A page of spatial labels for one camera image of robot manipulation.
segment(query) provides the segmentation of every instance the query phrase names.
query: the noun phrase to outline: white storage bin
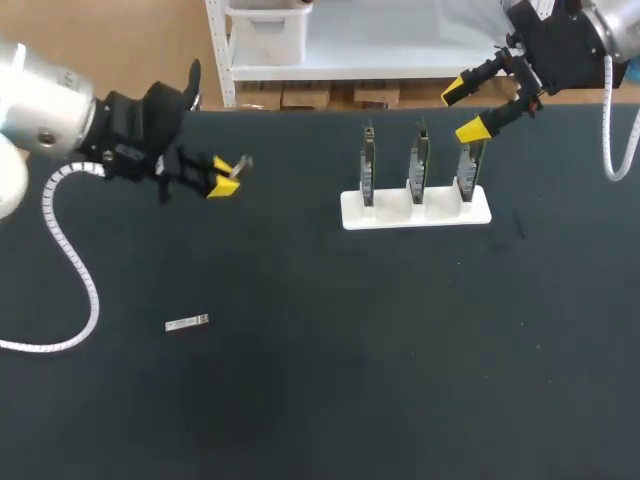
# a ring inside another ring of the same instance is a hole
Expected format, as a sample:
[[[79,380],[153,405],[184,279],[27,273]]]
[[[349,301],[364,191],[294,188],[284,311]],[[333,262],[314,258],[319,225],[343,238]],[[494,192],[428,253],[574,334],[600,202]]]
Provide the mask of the white storage bin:
[[[232,1],[226,12],[233,20],[236,51],[248,65],[302,63],[312,9],[299,0]]]

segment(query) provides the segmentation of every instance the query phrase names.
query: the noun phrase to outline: black table surface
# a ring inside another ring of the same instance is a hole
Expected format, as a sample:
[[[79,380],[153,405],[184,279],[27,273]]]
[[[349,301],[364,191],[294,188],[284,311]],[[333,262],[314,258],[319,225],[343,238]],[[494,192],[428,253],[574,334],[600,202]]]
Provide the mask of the black table surface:
[[[616,109],[618,157],[634,114]],[[378,188],[403,184],[423,117],[445,184],[472,115],[194,114],[181,143],[255,157],[223,201],[65,180],[100,322],[61,354],[0,352],[2,478],[639,478],[640,168],[605,179],[599,107],[492,142],[490,226],[342,229],[363,125]],[[30,160],[0,227],[0,338],[65,340],[88,316],[39,211],[53,169]]]

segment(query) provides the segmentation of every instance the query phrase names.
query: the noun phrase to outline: white shelf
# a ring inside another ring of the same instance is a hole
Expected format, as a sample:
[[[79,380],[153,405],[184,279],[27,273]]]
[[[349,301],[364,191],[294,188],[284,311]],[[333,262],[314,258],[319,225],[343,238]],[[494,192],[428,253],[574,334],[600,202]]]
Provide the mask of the white shelf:
[[[304,63],[252,66],[235,51],[231,70],[239,81],[455,77],[508,31],[500,0],[318,0]]]

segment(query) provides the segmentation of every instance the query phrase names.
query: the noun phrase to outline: robotic arm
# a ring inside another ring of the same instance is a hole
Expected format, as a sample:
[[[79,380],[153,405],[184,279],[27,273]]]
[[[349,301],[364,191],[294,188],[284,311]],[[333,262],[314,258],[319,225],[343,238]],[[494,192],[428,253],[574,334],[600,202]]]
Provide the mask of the robotic arm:
[[[174,183],[203,197],[232,195],[250,157],[233,169],[173,146],[200,98],[197,60],[184,91],[156,82],[140,100],[115,91],[101,100],[86,78],[0,39],[0,218],[17,208],[26,190],[26,167],[15,147],[59,161],[77,152],[101,164],[107,179],[152,180],[161,202]]]
[[[555,95],[588,78],[603,59],[625,62],[640,54],[640,0],[584,0],[574,16],[564,12],[540,20],[523,0],[507,12],[514,33],[508,48],[494,60],[467,70],[442,94],[450,106],[478,91],[480,85],[501,70],[519,84],[518,98],[481,113],[456,131],[462,143],[495,137],[502,128],[543,108],[539,97]],[[512,53],[515,49],[524,52]]]

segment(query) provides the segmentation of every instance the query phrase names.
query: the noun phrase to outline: white stand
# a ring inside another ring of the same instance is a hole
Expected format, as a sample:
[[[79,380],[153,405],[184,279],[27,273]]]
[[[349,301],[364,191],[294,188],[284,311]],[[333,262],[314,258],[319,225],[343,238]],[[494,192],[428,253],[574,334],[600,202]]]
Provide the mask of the white stand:
[[[347,230],[381,228],[442,227],[484,225],[491,222],[491,210],[482,187],[476,187],[473,201],[462,201],[453,179],[451,187],[430,187],[424,191],[424,204],[414,205],[406,188],[376,190],[375,206],[365,207],[362,192],[343,192],[342,225]]]

